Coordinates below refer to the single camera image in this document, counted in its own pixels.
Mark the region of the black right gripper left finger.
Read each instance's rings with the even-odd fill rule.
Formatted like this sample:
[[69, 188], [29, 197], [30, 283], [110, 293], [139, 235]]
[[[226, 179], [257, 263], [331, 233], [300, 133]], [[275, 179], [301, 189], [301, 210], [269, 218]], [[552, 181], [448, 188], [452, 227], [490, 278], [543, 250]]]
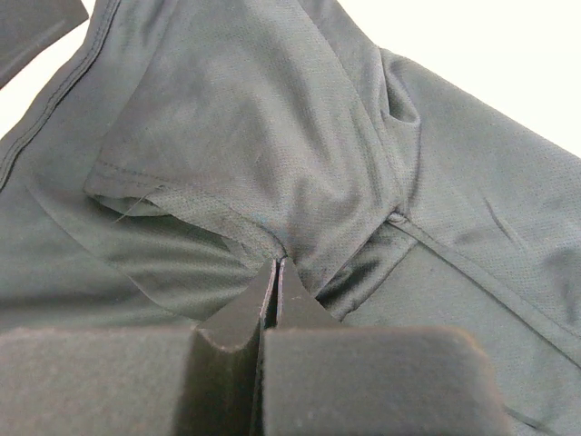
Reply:
[[1, 337], [4, 435], [247, 435], [278, 266], [197, 326]]

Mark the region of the black t-shirt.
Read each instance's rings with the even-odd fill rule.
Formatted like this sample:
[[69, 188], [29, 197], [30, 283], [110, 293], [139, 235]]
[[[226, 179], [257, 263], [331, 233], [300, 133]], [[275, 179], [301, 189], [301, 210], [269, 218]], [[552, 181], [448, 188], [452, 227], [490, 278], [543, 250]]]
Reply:
[[518, 435], [580, 432], [580, 161], [335, 1], [99, 1], [1, 142], [1, 327], [201, 322], [290, 257], [352, 325], [452, 324]]

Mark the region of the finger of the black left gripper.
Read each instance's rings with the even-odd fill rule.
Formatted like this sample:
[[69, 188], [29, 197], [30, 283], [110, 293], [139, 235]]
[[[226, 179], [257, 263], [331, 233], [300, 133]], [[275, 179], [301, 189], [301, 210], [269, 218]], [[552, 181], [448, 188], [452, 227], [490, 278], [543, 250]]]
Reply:
[[82, 1], [1, 1], [1, 86], [88, 19]]

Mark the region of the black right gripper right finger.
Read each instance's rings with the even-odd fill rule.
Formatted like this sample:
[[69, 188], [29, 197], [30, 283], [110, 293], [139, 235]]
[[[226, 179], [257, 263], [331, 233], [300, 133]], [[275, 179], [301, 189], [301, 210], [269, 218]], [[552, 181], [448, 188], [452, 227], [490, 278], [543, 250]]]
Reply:
[[491, 363], [466, 332], [342, 325], [290, 259], [275, 300], [261, 346], [264, 434], [509, 434]]

